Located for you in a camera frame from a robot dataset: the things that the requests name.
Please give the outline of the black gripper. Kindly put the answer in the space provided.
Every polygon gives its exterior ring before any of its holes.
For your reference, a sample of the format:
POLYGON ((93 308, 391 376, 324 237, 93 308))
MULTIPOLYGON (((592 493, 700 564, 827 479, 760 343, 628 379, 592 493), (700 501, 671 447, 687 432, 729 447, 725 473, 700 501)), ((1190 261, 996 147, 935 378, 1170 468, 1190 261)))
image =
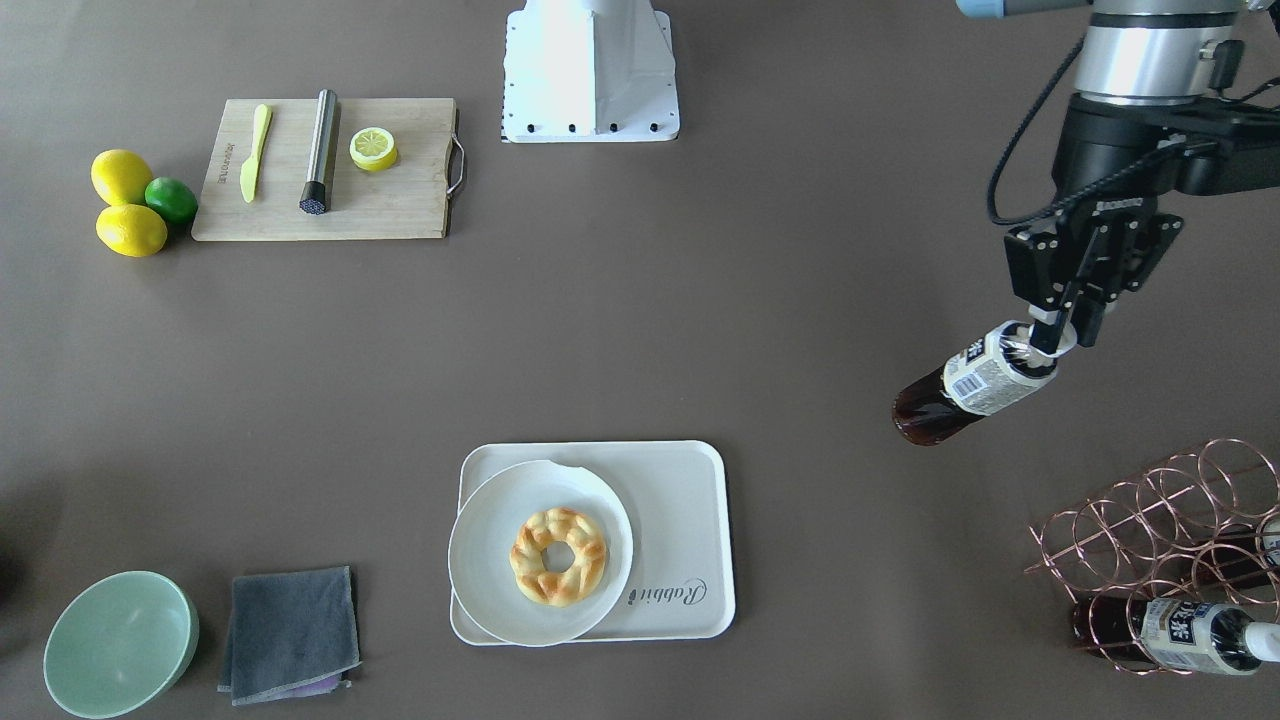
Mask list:
POLYGON ((1139 288, 1172 241, 1176 222, 1157 213, 1158 199, 1274 188, 1277 142, 1277 111, 1247 102, 1073 97, 1053 160, 1056 193, 1006 237, 1014 292, 1036 318, 1032 347, 1059 357, 1094 346, 1110 304, 1139 288))

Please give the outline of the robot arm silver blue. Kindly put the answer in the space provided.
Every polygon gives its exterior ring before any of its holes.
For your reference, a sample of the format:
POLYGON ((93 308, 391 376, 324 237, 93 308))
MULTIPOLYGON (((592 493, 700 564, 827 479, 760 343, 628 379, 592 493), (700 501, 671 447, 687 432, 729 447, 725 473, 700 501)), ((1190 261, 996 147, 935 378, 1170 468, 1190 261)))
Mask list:
POLYGON ((1050 364, 1091 347, 1125 291, 1142 288, 1181 233, 1161 195, 1238 193, 1277 186, 1279 120, 1253 94, 1229 95, 1247 13, 1272 1, 1093 1, 1087 32, 1055 77, 1076 70, 1052 168, 1056 187, 1036 211, 989 219, 1006 228, 1014 293, 1030 306, 1018 351, 1050 364))

